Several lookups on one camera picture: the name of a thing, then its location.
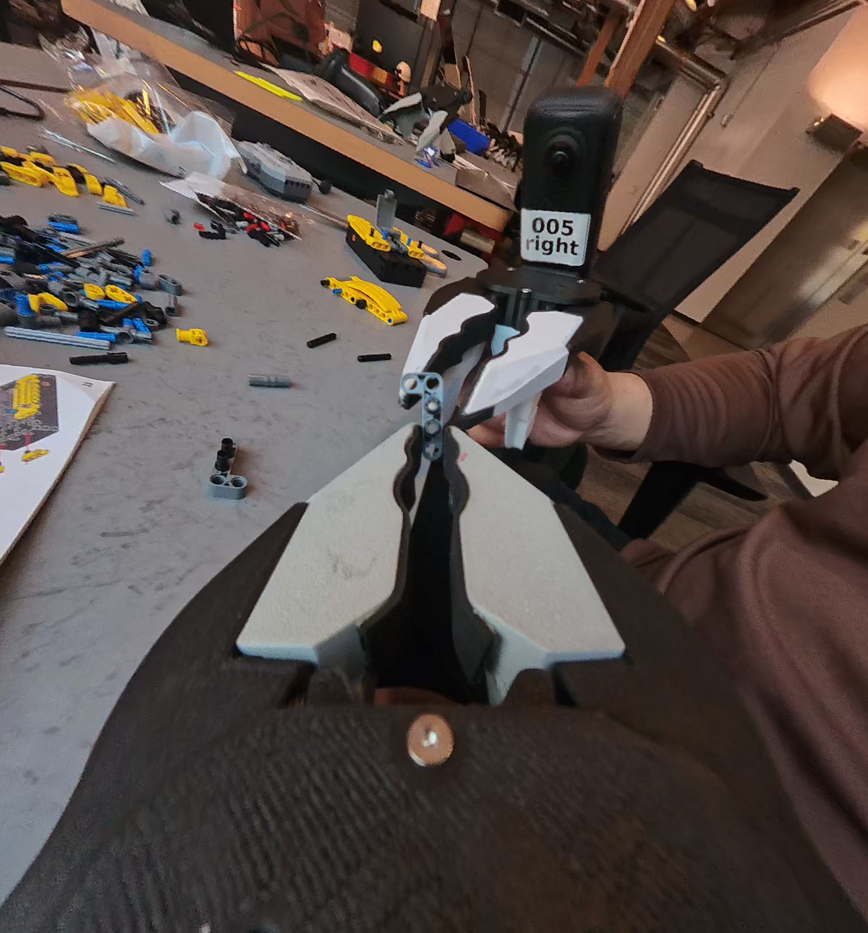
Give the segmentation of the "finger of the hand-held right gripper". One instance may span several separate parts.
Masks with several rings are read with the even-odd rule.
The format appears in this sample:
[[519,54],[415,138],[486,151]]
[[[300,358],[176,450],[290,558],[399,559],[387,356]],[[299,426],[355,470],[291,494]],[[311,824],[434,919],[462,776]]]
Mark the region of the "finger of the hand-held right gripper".
[[527,328],[479,369],[462,406],[462,419],[490,419],[529,402],[564,374],[569,344],[583,325],[579,314],[534,311]]
[[444,409],[457,409],[464,385],[483,363],[495,331],[496,303],[481,295],[458,294],[423,316],[401,375],[439,375]]

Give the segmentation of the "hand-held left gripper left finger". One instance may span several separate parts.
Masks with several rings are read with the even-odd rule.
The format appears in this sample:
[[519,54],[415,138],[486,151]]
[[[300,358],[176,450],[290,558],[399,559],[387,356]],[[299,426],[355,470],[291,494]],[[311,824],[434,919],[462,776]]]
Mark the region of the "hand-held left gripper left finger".
[[418,427],[403,426],[306,502],[237,636],[248,658],[366,667],[362,626],[394,595]]

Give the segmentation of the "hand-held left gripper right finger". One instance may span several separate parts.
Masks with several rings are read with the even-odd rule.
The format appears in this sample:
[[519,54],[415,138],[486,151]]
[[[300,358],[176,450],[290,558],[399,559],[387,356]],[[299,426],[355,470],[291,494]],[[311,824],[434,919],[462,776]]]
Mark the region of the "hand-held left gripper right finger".
[[555,503],[461,430],[444,435],[453,643],[500,705],[526,670],[620,659],[625,641]]

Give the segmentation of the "dark grey L-shaped beam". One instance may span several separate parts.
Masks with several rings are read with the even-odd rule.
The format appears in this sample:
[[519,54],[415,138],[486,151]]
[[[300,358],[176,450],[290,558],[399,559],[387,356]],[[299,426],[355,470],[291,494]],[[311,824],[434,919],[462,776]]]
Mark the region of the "dark grey L-shaped beam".
[[245,498],[248,481],[233,471],[237,454],[235,441],[230,437],[222,438],[207,482],[207,496],[230,501]]
[[411,371],[399,381],[399,402],[405,410],[418,408],[421,453],[430,462],[440,460],[443,450],[443,379],[433,371]]

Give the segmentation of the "person's right forearm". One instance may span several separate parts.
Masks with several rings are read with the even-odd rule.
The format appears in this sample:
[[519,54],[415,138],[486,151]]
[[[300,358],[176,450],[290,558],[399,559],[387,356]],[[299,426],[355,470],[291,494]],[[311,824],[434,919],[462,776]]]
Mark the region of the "person's right forearm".
[[868,473],[868,324],[660,367],[642,379],[652,415],[638,462],[794,461],[835,482]]

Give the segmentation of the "grey desk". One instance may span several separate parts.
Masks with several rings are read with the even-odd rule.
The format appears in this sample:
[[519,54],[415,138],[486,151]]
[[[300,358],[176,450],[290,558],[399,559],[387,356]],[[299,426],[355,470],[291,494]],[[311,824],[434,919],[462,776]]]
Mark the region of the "grey desk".
[[[101,413],[29,529],[0,568],[0,905],[37,856],[123,688],[166,626],[207,582],[290,506],[404,423],[398,380],[429,293],[398,289],[410,317],[389,327],[345,305],[321,278],[358,274],[343,233],[319,218],[278,249],[244,236],[201,239],[198,205],[160,175],[106,164],[51,141],[144,204],[133,216],[26,186],[0,188],[0,213],[35,227],[75,216],[86,239],[115,237],[184,288],[179,326],[121,366],[74,367],[74,349],[0,333],[0,364],[113,380]],[[163,211],[174,208],[173,226]],[[335,332],[318,348],[306,342]],[[388,353],[391,361],[359,363]],[[292,379],[253,388],[249,375]],[[224,437],[246,496],[207,496]]]

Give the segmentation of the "person's right hand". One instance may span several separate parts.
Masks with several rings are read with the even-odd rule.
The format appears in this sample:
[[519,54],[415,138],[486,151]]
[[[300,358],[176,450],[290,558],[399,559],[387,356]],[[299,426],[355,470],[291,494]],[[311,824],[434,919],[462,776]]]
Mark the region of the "person's right hand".
[[650,429],[650,388],[631,372],[608,372],[591,356],[571,356],[561,379],[540,398],[528,440],[537,446],[634,452]]

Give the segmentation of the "yellow curved panel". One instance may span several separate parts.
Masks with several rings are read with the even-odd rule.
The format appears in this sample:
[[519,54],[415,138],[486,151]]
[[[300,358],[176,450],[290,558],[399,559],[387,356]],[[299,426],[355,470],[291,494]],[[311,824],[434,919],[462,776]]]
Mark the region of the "yellow curved panel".
[[383,287],[358,276],[340,279],[327,277],[320,285],[341,299],[364,310],[382,323],[398,326],[408,322],[408,316],[399,301]]

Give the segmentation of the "yellow and black model assembly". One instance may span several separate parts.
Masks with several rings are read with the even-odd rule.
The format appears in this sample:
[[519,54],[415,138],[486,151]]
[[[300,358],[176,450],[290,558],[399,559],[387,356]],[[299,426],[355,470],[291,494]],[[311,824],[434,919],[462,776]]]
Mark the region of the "yellow and black model assembly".
[[447,266],[434,247],[396,227],[392,190],[377,197],[374,220],[347,216],[347,245],[381,282],[420,287],[428,274],[446,278]]

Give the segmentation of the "clear bag of black pieces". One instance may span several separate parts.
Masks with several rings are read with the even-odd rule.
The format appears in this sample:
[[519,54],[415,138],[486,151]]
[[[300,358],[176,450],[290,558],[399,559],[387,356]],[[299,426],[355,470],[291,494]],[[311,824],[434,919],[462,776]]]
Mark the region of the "clear bag of black pieces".
[[300,241],[300,217],[285,205],[204,173],[190,173],[160,185],[199,205],[226,234],[245,234],[265,245]]

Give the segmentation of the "grey motor block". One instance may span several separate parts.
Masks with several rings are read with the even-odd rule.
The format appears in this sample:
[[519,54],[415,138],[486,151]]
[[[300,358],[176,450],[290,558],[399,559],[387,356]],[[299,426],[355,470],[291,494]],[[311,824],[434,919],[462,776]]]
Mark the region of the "grey motor block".
[[306,203],[314,191],[314,179],[309,171],[271,146],[236,140],[233,142],[243,159],[246,172],[279,198],[298,204]]

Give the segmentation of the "person's brown sweater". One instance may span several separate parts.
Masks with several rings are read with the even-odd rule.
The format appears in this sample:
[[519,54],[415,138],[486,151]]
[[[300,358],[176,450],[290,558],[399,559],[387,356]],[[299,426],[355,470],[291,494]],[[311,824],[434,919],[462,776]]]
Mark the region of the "person's brown sweater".
[[677,553],[626,555],[725,665],[868,922],[868,438],[824,496]]

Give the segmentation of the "crumpled white plastic bag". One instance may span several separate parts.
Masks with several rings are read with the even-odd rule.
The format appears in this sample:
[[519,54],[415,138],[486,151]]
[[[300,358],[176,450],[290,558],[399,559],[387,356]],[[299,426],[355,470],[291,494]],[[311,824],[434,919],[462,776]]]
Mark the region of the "crumpled white plastic bag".
[[93,141],[167,176],[243,171],[230,121],[169,83],[116,76],[70,90],[65,104]]

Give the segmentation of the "open instruction booklet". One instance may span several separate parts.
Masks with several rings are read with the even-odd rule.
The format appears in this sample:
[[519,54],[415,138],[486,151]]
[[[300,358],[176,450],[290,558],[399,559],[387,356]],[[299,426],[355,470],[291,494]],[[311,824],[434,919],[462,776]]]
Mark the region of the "open instruction booklet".
[[0,364],[0,566],[66,472],[114,385]]

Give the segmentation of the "pile of mixed small pieces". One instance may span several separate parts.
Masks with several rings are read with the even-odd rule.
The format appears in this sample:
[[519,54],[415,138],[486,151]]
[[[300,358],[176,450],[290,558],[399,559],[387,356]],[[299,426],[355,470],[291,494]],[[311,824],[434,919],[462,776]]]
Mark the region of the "pile of mixed small pieces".
[[45,227],[0,214],[0,333],[84,354],[149,346],[179,316],[184,289],[123,239],[88,240],[73,216]]

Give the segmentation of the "clear plastic pen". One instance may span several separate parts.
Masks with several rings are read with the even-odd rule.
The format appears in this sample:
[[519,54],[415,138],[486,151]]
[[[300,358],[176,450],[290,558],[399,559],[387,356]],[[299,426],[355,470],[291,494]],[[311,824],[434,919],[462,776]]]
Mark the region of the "clear plastic pen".
[[111,157],[102,151],[98,151],[96,149],[90,148],[89,146],[84,146],[78,142],[75,142],[65,135],[57,134],[50,130],[41,130],[39,135],[41,138],[47,141],[51,141],[58,146],[62,146],[80,154],[89,155],[90,157],[95,157],[106,164],[117,164],[117,161],[114,159],[114,157]]

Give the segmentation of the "pile of yellow beam pieces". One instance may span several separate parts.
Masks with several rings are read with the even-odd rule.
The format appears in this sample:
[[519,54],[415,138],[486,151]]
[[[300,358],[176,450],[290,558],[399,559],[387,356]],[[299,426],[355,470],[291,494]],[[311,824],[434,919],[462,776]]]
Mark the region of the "pile of yellow beam pieces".
[[104,181],[77,163],[61,163],[42,149],[20,151],[0,146],[0,187],[21,185],[37,190],[54,189],[66,197],[83,192],[97,200],[100,209],[123,215],[134,213],[137,200],[124,193],[119,183]]

